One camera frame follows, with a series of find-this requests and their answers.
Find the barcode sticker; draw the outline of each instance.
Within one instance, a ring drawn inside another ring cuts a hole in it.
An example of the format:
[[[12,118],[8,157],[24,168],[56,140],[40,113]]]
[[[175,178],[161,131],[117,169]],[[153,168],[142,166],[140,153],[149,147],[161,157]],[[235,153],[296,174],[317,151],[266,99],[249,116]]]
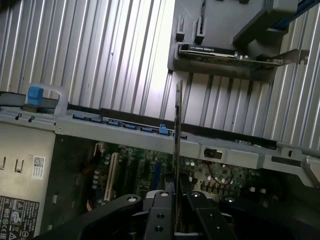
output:
[[[46,158],[43,156],[33,156],[32,178],[43,180],[45,173]]]

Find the regulatory label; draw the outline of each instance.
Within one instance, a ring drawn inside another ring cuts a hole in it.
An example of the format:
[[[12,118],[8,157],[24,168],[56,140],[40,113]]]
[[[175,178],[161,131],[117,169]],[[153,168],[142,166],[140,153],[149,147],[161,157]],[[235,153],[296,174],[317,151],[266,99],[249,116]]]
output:
[[[32,178],[44,179],[46,158],[43,156],[33,156]]]
[[[39,202],[0,196],[0,240],[31,240]]]

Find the screw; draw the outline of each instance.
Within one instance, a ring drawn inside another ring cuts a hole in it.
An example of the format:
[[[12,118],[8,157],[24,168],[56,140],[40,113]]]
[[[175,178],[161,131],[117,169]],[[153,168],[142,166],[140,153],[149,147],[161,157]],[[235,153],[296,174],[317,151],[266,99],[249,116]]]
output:
[[[134,196],[128,198],[128,202],[129,202],[129,203],[133,203],[133,202],[135,202],[135,201],[137,201],[137,198],[134,197]]]
[[[197,198],[197,197],[200,196],[200,193],[197,192],[197,191],[193,191],[193,192],[191,193],[191,195],[194,196],[195,198]]]
[[[227,196],[227,197],[225,198],[225,200],[226,200],[227,202],[229,202],[229,203],[233,203],[233,202],[235,201],[235,199],[234,199],[233,197],[230,197],[230,196]]]

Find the blue latch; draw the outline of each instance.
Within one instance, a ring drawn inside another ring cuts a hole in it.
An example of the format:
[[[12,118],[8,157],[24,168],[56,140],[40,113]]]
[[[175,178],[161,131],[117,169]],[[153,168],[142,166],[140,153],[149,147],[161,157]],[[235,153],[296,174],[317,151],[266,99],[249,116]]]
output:
[[[160,124],[159,134],[168,135],[169,130],[166,128],[165,124]]]
[[[42,97],[44,95],[44,89],[38,86],[30,86],[28,90],[27,104],[40,106]]]

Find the pci slot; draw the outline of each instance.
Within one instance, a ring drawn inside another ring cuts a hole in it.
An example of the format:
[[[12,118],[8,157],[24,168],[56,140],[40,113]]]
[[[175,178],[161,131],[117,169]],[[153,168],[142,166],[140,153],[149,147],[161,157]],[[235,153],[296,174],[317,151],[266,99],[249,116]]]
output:
[[[111,162],[110,162],[110,169],[108,173],[108,179],[106,182],[106,187],[105,187],[105,193],[104,193],[104,200],[105,201],[110,201],[111,195],[113,192],[113,184],[116,176],[116,169],[117,169],[117,163],[118,163],[118,156],[119,153],[114,152],[111,155]]]

